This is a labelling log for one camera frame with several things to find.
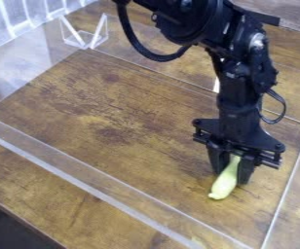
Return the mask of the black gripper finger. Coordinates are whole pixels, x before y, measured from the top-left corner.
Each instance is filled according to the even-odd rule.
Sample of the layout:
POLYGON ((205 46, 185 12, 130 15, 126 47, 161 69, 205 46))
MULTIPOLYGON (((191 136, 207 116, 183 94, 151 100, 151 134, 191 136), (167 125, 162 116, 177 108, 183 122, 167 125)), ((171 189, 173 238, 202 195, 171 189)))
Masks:
POLYGON ((237 184, 246 185, 252 174, 254 173, 254 158, 244 157, 237 166, 237 184))
POLYGON ((224 146, 214 143, 207 144, 207 154, 213 170, 217 174, 221 174, 229 164, 230 155, 224 146))

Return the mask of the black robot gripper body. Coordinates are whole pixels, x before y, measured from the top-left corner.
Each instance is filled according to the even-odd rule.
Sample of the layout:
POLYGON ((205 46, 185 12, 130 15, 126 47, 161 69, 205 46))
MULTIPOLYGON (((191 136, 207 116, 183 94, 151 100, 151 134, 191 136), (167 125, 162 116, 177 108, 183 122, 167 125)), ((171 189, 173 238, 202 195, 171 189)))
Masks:
POLYGON ((206 145, 214 143, 225 147, 230 154, 250 155, 254 165, 280 168, 284 144, 261 128, 257 108, 222 109, 217 119, 195 119, 193 140, 206 145))

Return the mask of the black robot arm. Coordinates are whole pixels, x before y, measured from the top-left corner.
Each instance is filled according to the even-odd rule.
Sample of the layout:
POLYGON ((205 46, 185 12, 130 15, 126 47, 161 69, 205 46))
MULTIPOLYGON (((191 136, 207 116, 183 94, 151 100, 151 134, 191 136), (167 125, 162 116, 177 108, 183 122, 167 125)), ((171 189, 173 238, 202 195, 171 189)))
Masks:
POLYGON ((276 95, 277 70, 269 39, 256 16, 229 0, 133 0, 157 16, 166 39, 201 46, 214 63, 221 82, 219 116, 193 121, 193 140, 207 148, 213 169, 222 173, 237 155, 237 183, 245 185, 260 165, 277 168, 284 144, 262 129, 262 100, 276 95))

